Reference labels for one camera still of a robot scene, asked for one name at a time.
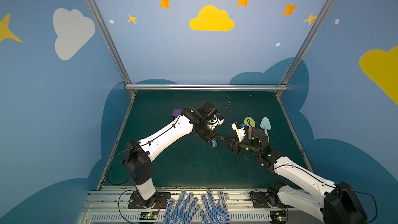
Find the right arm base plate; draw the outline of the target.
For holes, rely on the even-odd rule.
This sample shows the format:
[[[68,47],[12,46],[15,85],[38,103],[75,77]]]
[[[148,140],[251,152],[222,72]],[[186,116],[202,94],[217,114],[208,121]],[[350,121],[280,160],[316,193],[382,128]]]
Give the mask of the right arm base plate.
[[[274,193],[253,190],[249,192],[249,199],[254,208],[293,208],[293,206],[283,204]]]

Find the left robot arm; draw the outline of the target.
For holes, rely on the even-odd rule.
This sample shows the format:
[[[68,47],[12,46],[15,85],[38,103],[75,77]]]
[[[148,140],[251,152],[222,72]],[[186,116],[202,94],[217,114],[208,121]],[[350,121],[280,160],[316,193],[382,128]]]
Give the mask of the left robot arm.
[[[196,131],[204,141],[214,142],[217,136],[215,128],[223,122],[222,113],[206,101],[197,109],[183,109],[175,120],[155,134],[138,142],[134,139],[128,141],[123,152],[122,165],[131,176],[137,190],[137,193],[131,196],[133,201],[143,208],[155,206],[158,192],[152,181],[152,162],[163,150],[192,131]]]

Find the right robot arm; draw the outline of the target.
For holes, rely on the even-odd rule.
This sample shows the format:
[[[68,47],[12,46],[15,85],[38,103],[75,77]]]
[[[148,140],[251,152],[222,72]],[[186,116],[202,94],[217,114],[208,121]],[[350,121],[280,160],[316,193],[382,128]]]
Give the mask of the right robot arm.
[[[276,183],[268,189],[273,201],[295,207],[324,224],[367,222],[368,216],[358,193],[349,184],[337,184],[296,164],[270,147],[266,133],[243,127],[236,130],[236,136],[219,137],[219,141],[235,154],[245,151],[255,155],[262,167],[300,187],[300,190],[295,190],[288,185]]]

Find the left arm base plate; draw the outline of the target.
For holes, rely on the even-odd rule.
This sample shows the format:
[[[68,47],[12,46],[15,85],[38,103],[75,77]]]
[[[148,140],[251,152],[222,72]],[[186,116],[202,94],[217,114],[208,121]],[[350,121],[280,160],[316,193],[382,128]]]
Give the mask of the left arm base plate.
[[[137,191],[131,194],[128,209],[164,209],[171,195],[170,192],[156,192],[150,199],[144,200]]]

